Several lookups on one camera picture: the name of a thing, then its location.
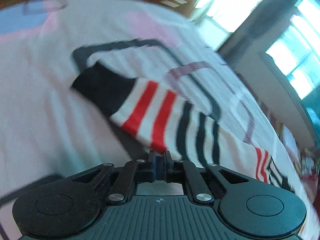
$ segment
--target bed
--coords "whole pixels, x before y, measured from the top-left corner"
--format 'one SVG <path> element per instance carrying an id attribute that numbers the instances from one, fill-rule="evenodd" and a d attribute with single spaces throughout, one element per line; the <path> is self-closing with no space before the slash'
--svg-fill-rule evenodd
<path id="1" fill-rule="evenodd" d="M 283 144 L 191 22 L 128 0 L 37 0 L 2 9 L 0 18 L 0 197 L 50 174 L 70 176 L 105 162 L 123 166 L 146 155 L 70 89 L 99 60 L 125 77 L 157 81 L 216 116 L 229 149 L 220 165 L 267 183 L 287 180 L 307 208 L 300 236 L 319 238 L 318 217 Z M 248 153 L 247 145 L 264 150 Z M 202 166 L 196 156 L 189 158 Z M 205 156 L 207 163 L 217 162 L 212 158 Z M 278 178 L 268 173 L 272 166 Z M 0 209 L 0 223 L 16 240 L 12 203 Z"/>

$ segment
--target ribbed gray panel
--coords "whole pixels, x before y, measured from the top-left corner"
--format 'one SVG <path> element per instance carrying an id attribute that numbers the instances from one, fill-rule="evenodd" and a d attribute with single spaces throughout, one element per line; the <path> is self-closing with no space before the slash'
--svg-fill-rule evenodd
<path id="1" fill-rule="evenodd" d="M 24 236 L 23 240 L 32 240 Z M 225 227 L 212 208 L 187 196 L 134 196 L 109 207 L 87 231 L 68 240 L 245 240 Z M 298 240 L 296 236 L 288 239 Z"/>

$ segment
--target silver screw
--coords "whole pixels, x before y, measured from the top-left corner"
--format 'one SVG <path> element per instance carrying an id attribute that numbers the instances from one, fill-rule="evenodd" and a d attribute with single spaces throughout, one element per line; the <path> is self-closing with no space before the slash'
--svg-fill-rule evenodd
<path id="1" fill-rule="evenodd" d="M 206 193 L 201 193 L 196 196 L 196 199 L 205 202 L 211 200 L 212 196 Z"/>
<path id="2" fill-rule="evenodd" d="M 123 200 L 124 196 L 119 193 L 114 193 L 114 194 L 109 195 L 108 199 L 110 199 L 111 201 L 114 201 L 114 202 L 118 202 L 118 201 Z"/>

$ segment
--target white fabric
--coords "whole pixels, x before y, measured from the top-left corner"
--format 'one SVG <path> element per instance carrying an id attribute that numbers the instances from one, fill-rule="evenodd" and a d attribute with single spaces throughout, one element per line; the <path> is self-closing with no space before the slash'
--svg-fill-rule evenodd
<path id="1" fill-rule="evenodd" d="M 49 20 L 52 22 L 44 28 Z M 227 131 L 224 138 L 229 139 L 220 143 L 231 154 L 221 156 L 221 164 L 248 175 L 248 166 L 257 162 L 250 160 L 246 144 L 241 143 L 249 121 L 252 123 L 246 105 L 254 118 L 251 143 L 269 151 L 306 204 L 301 237 L 318 239 L 315 210 L 284 146 L 249 91 L 199 38 L 191 23 L 159 6 L 126 0 L 68 0 L 68 6 L 50 14 L 45 23 L 27 35 L 0 32 L 0 196 L 55 172 L 70 176 L 104 162 L 123 166 L 129 161 L 97 108 L 69 89 L 78 75 L 71 54 L 92 44 L 158 39 L 183 64 L 205 61 L 212 66 L 193 75 L 222 109 L 220 132 Z M 168 88 L 168 71 L 179 66 L 159 47 L 99 52 L 87 64 L 99 59 L 117 73 L 145 77 Z M 180 78 L 179 85 L 199 111 L 211 111 L 189 77 Z M 0 214 L 1 221 L 6 217 L 10 214 Z"/>

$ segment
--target wall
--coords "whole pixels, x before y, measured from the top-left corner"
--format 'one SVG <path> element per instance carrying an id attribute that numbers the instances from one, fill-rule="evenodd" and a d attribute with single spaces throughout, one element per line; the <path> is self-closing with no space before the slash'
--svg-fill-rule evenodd
<path id="1" fill-rule="evenodd" d="M 265 56 L 268 48 L 289 26 L 295 8 L 289 11 L 262 37 L 255 40 L 242 59 L 234 66 L 251 86 L 257 96 L 269 107 L 274 116 L 293 133 L 300 147 L 314 146 L 312 129 L 304 110 L 297 104 L 299 98 L 291 87 L 286 87 L 275 74 L 279 71 L 272 60 Z"/>

